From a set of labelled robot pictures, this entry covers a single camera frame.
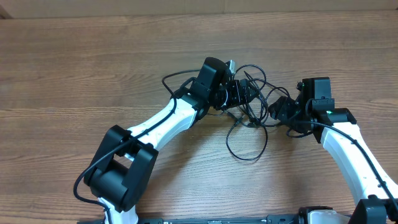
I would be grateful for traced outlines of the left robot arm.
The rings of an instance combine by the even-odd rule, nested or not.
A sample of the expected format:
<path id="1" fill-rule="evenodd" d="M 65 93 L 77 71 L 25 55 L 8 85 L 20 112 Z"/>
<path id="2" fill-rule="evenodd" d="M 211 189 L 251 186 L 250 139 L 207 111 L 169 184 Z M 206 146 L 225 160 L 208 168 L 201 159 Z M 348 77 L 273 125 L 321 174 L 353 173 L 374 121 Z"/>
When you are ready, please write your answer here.
<path id="1" fill-rule="evenodd" d="M 260 90 L 247 79 L 237 80 L 234 62 L 205 59 L 196 77 L 171 92 L 167 106 L 140 125 L 118 125 L 104 135 L 80 180 L 104 208 L 103 223 L 137 223 L 135 205 L 142 197 L 159 151 L 191 128 L 210 108 L 226 110 L 250 103 Z"/>

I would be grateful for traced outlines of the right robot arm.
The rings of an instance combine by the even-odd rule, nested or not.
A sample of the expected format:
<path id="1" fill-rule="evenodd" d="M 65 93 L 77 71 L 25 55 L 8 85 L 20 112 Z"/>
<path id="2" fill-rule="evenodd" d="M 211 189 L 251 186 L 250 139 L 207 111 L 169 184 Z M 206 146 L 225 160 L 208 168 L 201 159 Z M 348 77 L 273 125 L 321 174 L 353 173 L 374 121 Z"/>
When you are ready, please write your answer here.
<path id="1" fill-rule="evenodd" d="M 397 222 L 397 184 L 378 163 L 348 108 L 336 108 L 328 77 L 298 83 L 296 99 L 281 96 L 269 107 L 273 119 L 298 133 L 314 135 L 349 186 L 356 208 L 341 215 L 330 207 L 300 208 L 296 223 Z"/>

